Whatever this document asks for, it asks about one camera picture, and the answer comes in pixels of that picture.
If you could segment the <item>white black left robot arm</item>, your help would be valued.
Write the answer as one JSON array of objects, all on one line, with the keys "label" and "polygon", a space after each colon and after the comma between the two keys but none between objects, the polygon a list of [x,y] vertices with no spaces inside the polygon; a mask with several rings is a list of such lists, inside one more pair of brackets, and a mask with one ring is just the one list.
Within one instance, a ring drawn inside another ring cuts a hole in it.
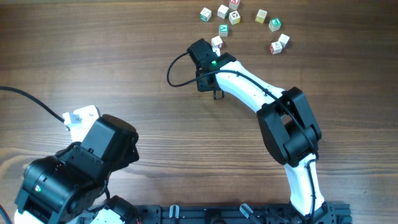
[{"label": "white black left robot arm", "polygon": [[69,222],[107,192],[114,171],[139,160],[138,139],[134,126],[102,115],[81,141],[27,166],[16,212],[42,223]]}]

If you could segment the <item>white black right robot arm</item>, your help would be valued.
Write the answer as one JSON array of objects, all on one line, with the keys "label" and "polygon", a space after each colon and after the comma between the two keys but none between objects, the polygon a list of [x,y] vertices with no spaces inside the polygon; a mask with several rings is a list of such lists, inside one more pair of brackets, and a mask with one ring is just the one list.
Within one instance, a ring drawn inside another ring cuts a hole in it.
[{"label": "white black right robot arm", "polygon": [[286,171],[289,213],[266,212],[259,218],[244,203],[239,208],[243,216],[253,223],[267,223],[270,218],[284,223],[338,223],[334,206],[320,192],[316,163],[322,133],[303,92],[266,83],[232,55],[215,53],[204,39],[189,46],[186,54],[195,64],[199,91],[230,93],[256,113],[266,149]]}]

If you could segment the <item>yellow letter block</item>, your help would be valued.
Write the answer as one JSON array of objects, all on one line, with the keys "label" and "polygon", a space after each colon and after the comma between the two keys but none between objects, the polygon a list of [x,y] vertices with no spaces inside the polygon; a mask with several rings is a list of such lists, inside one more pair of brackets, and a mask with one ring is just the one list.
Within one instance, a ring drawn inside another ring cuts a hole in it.
[{"label": "yellow letter block", "polygon": [[265,11],[265,10],[263,10],[263,9],[260,9],[260,10],[258,10],[258,12],[257,12],[255,21],[258,22],[258,23],[263,24],[264,21],[265,21],[265,19],[266,19],[266,17],[267,17],[267,11]]}]

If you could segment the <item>red I wooden block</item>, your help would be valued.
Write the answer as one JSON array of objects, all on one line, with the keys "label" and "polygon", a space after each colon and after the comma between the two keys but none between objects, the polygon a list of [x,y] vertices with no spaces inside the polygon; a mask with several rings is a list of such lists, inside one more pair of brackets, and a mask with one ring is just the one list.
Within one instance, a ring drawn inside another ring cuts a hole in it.
[{"label": "red I wooden block", "polygon": [[211,39],[211,46],[219,49],[222,48],[223,41],[219,35]]}]

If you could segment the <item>blue P wooden block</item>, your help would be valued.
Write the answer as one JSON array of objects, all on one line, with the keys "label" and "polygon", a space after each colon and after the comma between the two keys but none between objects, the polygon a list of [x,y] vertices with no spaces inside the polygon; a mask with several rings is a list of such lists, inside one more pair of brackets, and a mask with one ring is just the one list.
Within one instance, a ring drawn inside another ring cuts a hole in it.
[{"label": "blue P wooden block", "polygon": [[279,37],[279,39],[278,39],[278,41],[280,42],[281,46],[282,46],[283,48],[285,48],[286,45],[287,45],[287,43],[288,43],[288,41],[289,41],[289,39],[290,39],[289,36],[287,36],[287,35],[285,35],[285,34],[281,34],[280,37]]}]

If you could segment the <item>red rim picture block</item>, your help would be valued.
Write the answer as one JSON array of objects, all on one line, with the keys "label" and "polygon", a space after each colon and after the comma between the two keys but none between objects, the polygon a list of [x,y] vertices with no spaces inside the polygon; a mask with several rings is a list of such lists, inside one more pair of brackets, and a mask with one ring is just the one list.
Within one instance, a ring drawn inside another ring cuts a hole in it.
[{"label": "red rim picture block", "polygon": [[272,55],[279,54],[283,50],[283,46],[280,41],[272,42],[269,48]]}]

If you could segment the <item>green E top block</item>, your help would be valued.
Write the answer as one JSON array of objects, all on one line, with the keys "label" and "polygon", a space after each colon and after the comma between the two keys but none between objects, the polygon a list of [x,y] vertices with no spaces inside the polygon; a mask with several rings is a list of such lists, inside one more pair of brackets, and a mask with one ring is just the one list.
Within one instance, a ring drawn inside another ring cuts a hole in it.
[{"label": "green E top block", "polygon": [[279,18],[273,18],[269,22],[269,28],[272,32],[275,32],[280,29],[282,23]]}]

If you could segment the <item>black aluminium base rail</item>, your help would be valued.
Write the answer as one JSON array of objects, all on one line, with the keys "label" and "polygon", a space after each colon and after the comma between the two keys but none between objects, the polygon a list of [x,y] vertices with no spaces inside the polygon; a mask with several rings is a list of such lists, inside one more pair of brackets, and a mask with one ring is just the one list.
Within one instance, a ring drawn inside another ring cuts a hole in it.
[{"label": "black aluminium base rail", "polygon": [[352,224],[351,208],[348,204],[324,203],[310,217],[302,216],[289,203],[252,206],[185,207],[171,205],[137,205],[134,223],[319,223]]}]

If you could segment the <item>green N side block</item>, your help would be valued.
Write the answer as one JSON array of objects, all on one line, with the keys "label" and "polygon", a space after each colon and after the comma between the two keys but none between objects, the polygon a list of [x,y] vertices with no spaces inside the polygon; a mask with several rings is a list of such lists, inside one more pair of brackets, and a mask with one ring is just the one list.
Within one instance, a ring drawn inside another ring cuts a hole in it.
[{"label": "green N side block", "polygon": [[228,13],[229,13],[229,7],[221,4],[220,7],[218,8],[217,16],[222,19],[226,19]]}]

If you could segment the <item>green V top block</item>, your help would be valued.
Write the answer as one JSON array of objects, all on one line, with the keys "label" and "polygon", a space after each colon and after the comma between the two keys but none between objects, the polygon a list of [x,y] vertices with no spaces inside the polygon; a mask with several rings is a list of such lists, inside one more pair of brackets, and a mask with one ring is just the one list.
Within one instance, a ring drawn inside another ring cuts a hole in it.
[{"label": "green V top block", "polygon": [[227,24],[220,24],[219,25],[219,36],[227,37],[228,33],[229,33],[229,26]]}]

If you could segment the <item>yellow rim picture block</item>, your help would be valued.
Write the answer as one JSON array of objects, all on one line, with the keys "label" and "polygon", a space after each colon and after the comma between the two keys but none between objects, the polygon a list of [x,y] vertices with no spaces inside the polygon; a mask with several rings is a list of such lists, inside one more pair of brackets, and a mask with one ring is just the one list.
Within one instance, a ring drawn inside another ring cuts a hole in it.
[{"label": "yellow rim picture block", "polygon": [[233,11],[229,13],[229,21],[232,25],[238,24],[241,20],[241,16],[238,11]]}]

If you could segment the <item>red X top block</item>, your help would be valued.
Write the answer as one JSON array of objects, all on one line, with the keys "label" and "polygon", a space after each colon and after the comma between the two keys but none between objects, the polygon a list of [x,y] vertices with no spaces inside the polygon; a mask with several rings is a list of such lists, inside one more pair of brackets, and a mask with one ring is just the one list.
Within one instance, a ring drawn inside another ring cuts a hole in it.
[{"label": "red X top block", "polygon": [[240,0],[229,0],[229,8],[232,10],[237,10],[240,4]]}]

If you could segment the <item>green letter block far left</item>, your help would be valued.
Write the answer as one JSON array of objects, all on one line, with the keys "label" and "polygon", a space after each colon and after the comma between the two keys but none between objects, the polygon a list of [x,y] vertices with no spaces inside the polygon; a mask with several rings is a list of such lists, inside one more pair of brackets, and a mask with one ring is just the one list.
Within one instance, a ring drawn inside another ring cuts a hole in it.
[{"label": "green letter block far left", "polygon": [[212,12],[210,9],[204,7],[200,12],[200,19],[204,22],[208,22],[211,18]]}]

